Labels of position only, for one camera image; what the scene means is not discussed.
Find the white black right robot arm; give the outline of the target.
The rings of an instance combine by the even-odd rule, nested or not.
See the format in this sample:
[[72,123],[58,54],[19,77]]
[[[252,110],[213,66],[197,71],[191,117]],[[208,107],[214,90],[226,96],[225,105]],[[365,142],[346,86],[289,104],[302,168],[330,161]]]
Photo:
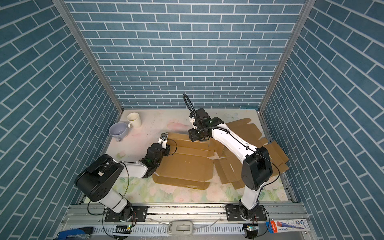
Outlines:
[[211,138],[220,142],[237,157],[242,164],[241,177],[245,184],[244,194],[239,201],[239,212],[244,220],[254,218],[256,212],[261,209],[259,202],[261,191],[268,185],[273,170],[279,169],[271,161],[267,148],[258,148],[248,143],[234,133],[227,124],[200,129],[191,128],[188,133],[192,142],[202,142],[205,138]]

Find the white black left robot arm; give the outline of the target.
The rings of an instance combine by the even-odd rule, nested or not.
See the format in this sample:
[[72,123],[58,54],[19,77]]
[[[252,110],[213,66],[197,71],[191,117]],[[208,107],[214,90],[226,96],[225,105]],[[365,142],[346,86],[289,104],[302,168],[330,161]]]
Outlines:
[[160,166],[163,157],[169,155],[170,149],[167,142],[153,143],[147,149],[147,154],[136,163],[117,162],[104,154],[76,177],[75,186],[92,202],[105,206],[117,221],[131,221],[134,216],[132,204],[125,194],[119,194],[113,186],[120,178],[150,177]]

